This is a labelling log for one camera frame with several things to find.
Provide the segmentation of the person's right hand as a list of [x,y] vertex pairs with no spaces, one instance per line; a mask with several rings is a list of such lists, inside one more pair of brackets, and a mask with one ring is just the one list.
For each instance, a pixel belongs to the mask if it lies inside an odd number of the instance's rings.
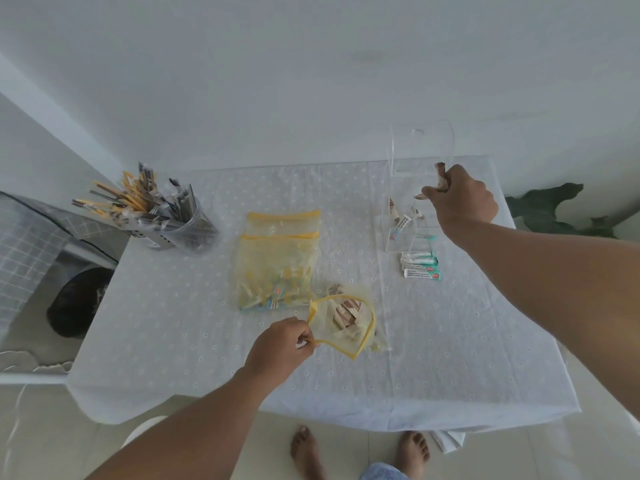
[[446,236],[453,238],[459,230],[473,224],[491,224],[499,206],[484,182],[471,177],[460,164],[456,167],[456,214],[436,215]]

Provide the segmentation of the person's left hand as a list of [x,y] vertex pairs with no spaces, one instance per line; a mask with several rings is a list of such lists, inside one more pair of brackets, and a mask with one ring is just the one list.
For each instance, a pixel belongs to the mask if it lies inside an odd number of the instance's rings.
[[281,386],[313,353],[296,351],[295,321],[288,317],[272,323],[254,342],[243,374],[265,394]]

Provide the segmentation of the person's right forearm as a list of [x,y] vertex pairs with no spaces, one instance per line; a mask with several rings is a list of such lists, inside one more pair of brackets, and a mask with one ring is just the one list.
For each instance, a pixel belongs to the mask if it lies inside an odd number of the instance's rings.
[[640,242],[531,233],[450,214],[446,236],[640,421]]

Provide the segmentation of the person's left forearm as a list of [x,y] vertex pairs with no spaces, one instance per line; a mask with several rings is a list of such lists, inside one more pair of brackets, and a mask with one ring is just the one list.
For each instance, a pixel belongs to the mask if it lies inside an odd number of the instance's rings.
[[292,369],[241,368],[232,379],[160,421],[86,480],[230,480],[260,405]]

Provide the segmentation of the pile of brown sachets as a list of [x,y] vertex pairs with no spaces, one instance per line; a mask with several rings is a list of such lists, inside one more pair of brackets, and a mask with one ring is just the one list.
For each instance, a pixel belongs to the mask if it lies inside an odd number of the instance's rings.
[[326,295],[329,313],[326,338],[332,342],[350,342],[355,346],[365,338],[371,322],[371,309],[365,303],[371,297],[363,285],[331,284]]

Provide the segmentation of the pile of colourful sachets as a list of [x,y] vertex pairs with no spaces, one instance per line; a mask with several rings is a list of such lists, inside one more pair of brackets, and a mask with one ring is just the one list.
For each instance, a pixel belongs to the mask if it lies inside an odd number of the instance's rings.
[[275,310],[309,305],[312,267],[286,267],[267,273],[248,271],[236,279],[240,310]]

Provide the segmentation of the clear acrylic organizer box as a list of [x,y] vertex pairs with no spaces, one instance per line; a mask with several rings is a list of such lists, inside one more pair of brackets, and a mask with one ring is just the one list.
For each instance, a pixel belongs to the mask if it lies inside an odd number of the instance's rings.
[[[434,245],[442,231],[434,207],[421,190],[424,186],[437,186],[436,163],[444,162],[446,170],[452,166],[454,145],[455,132],[450,120],[390,128],[387,164],[381,188],[375,193],[376,225],[382,251],[395,255],[418,251],[436,254]],[[395,241],[390,240],[389,233],[395,225],[388,209],[389,198],[393,199],[401,218],[404,215],[412,218],[411,207],[416,207],[424,213],[426,223],[416,225],[412,220]]]

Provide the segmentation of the stack of teal white sachets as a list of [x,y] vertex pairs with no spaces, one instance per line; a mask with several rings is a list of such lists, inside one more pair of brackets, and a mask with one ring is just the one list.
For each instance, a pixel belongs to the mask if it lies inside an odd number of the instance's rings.
[[401,271],[405,278],[441,281],[439,259],[432,251],[403,252],[400,256]]

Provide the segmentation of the large yellow-edged clear zip bag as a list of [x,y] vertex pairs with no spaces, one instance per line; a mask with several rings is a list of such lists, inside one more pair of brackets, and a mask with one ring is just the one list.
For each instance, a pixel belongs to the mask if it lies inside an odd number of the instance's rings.
[[262,274],[269,271],[278,271],[286,267],[312,267],[313,274],[319,257],[319,239],[320,234],[314,239],[295,239],[293,237],[260,238],[242,234],[237,245],[234,266],[235,282],[241,274],[248,271]]

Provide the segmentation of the person's left foot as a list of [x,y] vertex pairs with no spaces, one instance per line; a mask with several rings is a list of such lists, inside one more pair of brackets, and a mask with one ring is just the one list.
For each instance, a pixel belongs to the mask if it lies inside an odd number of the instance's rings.
[[327,480],[316,439],[307,426],[300,426],[293,435],[290,455],[302,480]]

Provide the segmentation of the person's foot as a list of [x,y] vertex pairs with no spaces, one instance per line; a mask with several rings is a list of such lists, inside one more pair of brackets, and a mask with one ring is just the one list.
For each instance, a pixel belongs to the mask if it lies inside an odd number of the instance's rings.
[[327,480],[316,439],[307,426],[300,426],[293,435],[290,455],[302,480]]
[[397,443],[394,466],[409,480],[422,480],[430,457],[425,436],[418,431],[405,431]]

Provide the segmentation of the small yellow-edged clear zip bag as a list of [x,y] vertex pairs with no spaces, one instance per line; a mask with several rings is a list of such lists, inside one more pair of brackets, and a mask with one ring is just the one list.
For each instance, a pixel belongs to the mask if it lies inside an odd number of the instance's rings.
[[297,214],[260,214],[249,212],[244,234],[252,237],[293,237],[295,239],[319,236],[322,213],[319,209]]

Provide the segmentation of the grey perforated holder cup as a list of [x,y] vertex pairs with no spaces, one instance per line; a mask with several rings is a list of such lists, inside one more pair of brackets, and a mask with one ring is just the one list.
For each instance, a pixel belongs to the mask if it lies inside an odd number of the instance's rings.
[[151,250],[179,250],[200,256],[212,250],[218,229],[192,194],[172,196],[150,212],[133,212],[124,231]]

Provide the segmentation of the white round stool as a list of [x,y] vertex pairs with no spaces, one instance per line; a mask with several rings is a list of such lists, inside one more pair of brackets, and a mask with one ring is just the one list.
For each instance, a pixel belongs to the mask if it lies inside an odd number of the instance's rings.
[[155,425],[157,425],[158,423],[162,422],[164,419],[167,419],[167,418],[168,418],[167,415],[156,416],[156,417],[150,418],[150,419],[140,423],[140,425],[135,427],[135,429],[125,439],[125,441],[122,444],[122,446],[120,447],[120,449],[123,449],[128,444],[132,443],[132,441],[137,439],[137,437],[141,436],[146,431],[148,431],[149,429],[155,427]]

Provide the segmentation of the dark round washer door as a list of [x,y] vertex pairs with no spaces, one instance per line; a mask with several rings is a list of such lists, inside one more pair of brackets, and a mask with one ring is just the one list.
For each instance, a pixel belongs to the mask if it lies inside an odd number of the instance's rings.
[[47,322],[57,335],[84,339],[114,272],[104,267],[90,268],[62,287],[46,311]]

